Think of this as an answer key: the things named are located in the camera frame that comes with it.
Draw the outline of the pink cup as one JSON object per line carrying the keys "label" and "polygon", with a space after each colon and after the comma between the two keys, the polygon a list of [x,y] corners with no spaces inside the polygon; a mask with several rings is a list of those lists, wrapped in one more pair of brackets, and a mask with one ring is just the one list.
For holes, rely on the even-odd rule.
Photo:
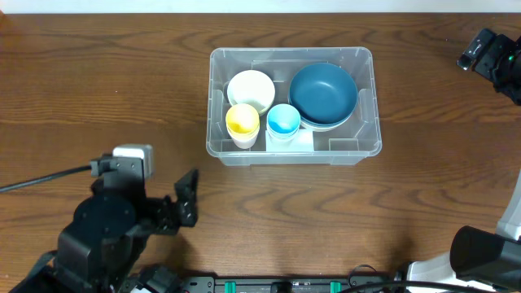
{"label": "pink cup", "polygon": [[248,138],[238,138],[232,136],[231,139],[238,148],[249,149],[256,143],[257,135],[253,135]]}

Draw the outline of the yellow cup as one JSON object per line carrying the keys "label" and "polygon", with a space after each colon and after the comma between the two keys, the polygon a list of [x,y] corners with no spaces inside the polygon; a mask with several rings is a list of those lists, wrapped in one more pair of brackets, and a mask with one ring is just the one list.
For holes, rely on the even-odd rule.
{"label": "yellow cup", "polygon": [[226,126],[234,133],[247,134],[254,132],[260,125],[257,110],[246,103],[231,107],[225,116]]}
{"label": "yellow cup", "polygon": [[236,131],[232,130],[231,128],[227,128],[227,131],[228,131],[228,134],[232,138],[237,138],[239,140],[248,140],[251,137],[256,137],[258,135],[258,133],[260,131],[260,127],[257,126],[255,130],[249,131],[249,132],[246,132],[246,133],[239,133],[239,132],[236,132]]}

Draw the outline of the mint green cup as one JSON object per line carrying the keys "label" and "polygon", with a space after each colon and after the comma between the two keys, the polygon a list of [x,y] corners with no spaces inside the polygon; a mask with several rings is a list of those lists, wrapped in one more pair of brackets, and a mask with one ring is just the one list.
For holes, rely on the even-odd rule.
{"label": "mint green cup", "polygon": [[298,134],[298,131],[299,131],[299,129],[295,129],[294,131],[291,131],[290,133],[279,133],[279,132],[274,131],[271,128],[267,128],[267,132],[270,137],[272,137],[273,139],[278,139],[278,140],[282,140],[282,141],[292,140]]}

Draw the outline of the cream white cup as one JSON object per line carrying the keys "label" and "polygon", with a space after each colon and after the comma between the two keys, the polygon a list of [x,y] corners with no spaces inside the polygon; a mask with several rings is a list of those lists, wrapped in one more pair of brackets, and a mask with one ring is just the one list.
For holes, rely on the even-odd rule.
{"label": "cream white cup", "polygon": [[279,139],[268,136],[266,138],[266,150],[268,152],[293,152],[298,151],[298,145],[292,138]]}

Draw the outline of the clear plastic storage container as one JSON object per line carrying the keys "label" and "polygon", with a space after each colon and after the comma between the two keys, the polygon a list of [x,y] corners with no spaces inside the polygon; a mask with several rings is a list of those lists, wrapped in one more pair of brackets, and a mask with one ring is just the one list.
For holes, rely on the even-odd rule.
{"label": "clear plastic storage container", "polygon": [[[288,101],[293,76],[313,63],[339,66],[355,81],[359,100],[347,121],[323,133],[300,128],[293,139],[298,151],[268,152],[266,117],[260,116],[256,143],[249,149],[238,148],[225,125],[225,115],[231,107],[226,90],[233,76],[246,70],[265,73],[275,86],[274,104],[281,104]],[[382,147],[373,57],[365,47],[229,47],[215,49],[210,54],[206,148],[209,155],[223,164],[355,165],[376,156]]]}

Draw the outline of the light blue cup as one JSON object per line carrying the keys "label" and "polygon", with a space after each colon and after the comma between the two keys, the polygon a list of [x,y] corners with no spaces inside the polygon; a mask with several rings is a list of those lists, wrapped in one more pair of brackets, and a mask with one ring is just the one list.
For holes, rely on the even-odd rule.
{"label": "light blue cup", "polygon": [[294,133],[300,127],[300,113],[290,104],[278,104],[269,110],[267,126],[275,133]]}

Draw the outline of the white small bowl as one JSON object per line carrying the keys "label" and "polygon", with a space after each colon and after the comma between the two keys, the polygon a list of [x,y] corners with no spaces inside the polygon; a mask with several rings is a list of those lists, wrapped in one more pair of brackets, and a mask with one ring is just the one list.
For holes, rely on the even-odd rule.
{"label": "white small bowl", "polygon": [[246,103],[253,106],[262,116],[274,102],[275,86],[265,73],[246,70],[233,76],[226,93],[231,105]]}

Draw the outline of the beige large bowl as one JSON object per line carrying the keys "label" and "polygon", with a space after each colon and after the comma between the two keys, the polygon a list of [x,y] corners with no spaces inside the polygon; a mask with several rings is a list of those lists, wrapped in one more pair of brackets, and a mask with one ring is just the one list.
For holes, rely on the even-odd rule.
{"label": "beige large bowl", "polygon": [[339,128],[342,125],[342,123],[333,124],[333,125],[317,125],[317,124],[309,123],[307,121],[302,120],[300,122],[300,125],[302,127],[304,127],[305,129],[312,130],[313,132],[323,133],[323,132],[328,132],[333,129]]}

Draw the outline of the dark blue bowl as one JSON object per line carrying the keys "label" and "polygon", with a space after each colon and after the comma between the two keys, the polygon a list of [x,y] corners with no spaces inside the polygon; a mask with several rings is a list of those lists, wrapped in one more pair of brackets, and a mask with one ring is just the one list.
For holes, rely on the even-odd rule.
{"label": "dark blue bowl", "polygon": [[293,76],[288,90],[288,96],[295,98],[334,95],[358,98],[358,89],[345,70],[331,63],[313,63],[301,68]]}
{"label": "dark blue bowl", "polygon": [[325,128],[344,123],[354,113],[358,98],[343,95],[325,98],[288,96],[288,102],[300,113],[303,122]]}

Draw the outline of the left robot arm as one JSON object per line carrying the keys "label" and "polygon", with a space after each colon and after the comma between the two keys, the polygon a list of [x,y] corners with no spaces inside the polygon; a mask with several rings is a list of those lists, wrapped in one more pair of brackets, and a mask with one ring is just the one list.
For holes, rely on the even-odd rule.
{"label": "left robot arm", "polygon": [[149,198],[140,158],[105,155],[87,166],[95,182],[56,250],[43,254],[15,292],[127,292],[129,272],[153,234],[175,235],[198,220],[199,172],[174,185],[176,199]]}

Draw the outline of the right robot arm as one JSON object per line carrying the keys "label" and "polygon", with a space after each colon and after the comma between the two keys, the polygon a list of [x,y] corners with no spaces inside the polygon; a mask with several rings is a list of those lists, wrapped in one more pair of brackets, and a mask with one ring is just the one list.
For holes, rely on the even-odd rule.
{"label": "right robot arm", "polygon": [[[458,66],[477,72],[496,92],[520,104],[519,39],[484,28],[462,53]],[[493,234],[464,226],[449,252],[406,265],[396,280],[407,284],[406,292],[520,291],[520,183]]]}

